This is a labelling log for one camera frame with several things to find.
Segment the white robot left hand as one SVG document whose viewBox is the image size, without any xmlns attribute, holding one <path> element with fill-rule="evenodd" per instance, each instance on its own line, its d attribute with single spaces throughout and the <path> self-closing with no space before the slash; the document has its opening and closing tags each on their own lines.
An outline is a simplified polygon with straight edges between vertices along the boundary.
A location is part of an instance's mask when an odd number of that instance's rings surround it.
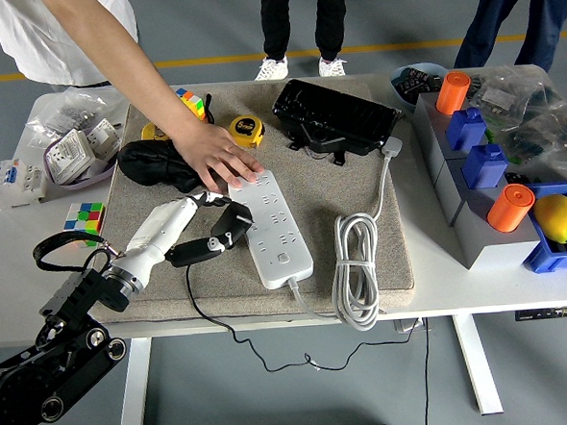
<svg viewBox="0 0 567 425">
<path fill-rule="evenodd" d="M 132 280 L 135 289 L 145 289 L 153 266 L 164 262 L 166 252 L 177 242 L 197 210 L 228 202 L 229 198 L 222 194 L 200 192 L 156 206 L 135 232 L 123 255 L 112 262 L 111 273 Z"/>
</svg>

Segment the person's left hand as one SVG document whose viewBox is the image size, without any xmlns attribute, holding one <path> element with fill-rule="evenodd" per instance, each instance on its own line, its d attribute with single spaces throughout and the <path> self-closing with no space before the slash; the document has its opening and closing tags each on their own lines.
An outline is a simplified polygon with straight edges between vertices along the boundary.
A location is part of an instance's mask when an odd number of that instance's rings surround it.
<svg viewBox="0 0 567 425">
<path fill-rule="evenodd" d="M 254 182 L 264 169 L 261 162 L 233 141 L 229 132 L 196 118 L 175 131 L 171 138 L 177 152 L 211 192 L 223 193 L 212 171 L 230 187 L 239 188 L 239 177 Z"/>
</svg>

